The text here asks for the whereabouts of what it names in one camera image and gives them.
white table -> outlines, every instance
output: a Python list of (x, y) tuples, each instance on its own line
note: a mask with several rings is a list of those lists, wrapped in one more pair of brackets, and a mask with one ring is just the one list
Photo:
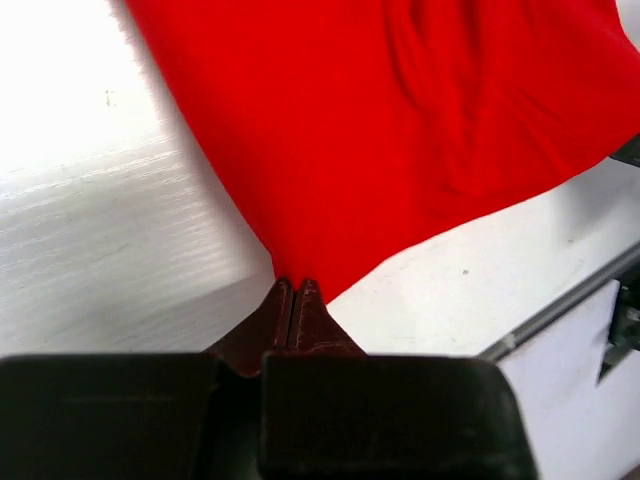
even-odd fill
[[(639, 44), (640, 1), (619, 6)], [(4, 2), (0, 62), (1, 355), (199, 351), (257, 306), (269, 256), (121, 2)], [(607, 160), (388, 259), (329, 310), (372, 353), (477, 354), (639, 240), (640, 170)]]

red fabric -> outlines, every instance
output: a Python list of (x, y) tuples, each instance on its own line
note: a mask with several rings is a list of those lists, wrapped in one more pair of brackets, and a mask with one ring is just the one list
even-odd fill
[(277, 275), (327, 300), (640, 131), (614, 0), (127, 0)]

black object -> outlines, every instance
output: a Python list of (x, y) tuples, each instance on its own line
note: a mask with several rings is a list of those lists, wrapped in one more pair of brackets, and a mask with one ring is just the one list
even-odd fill
[(366, 356), (312, 281), (201, 354), (18, 357), (0, 392), (1, 478), (536, 478), (495, 365)]
[(634, 167), (640, 167), (640, 135), (636, 135), (620, 150), (611, 155), (611, 158), (619, 160)]

cloth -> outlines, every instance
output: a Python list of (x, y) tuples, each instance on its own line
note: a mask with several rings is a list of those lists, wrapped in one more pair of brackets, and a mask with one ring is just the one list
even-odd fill
[(614, 0), (127, 0), (278, 276), (327, 301), (640, 132)]

white surface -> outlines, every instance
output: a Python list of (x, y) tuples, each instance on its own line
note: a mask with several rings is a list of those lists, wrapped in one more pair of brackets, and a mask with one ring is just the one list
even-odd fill
[(597, 383), (617, 292), (610, 282), (500, 362), (544, 480), (618, 480), (640, 464), (640, 352)]
[[(0, 65), (0, 354), (199, 350), (258, 304), (268, 255), (119, 1), (3, 2)], [(425, 242), (331, 312), (371, 351), (476, 353), (640, 240), (639, 175)]]

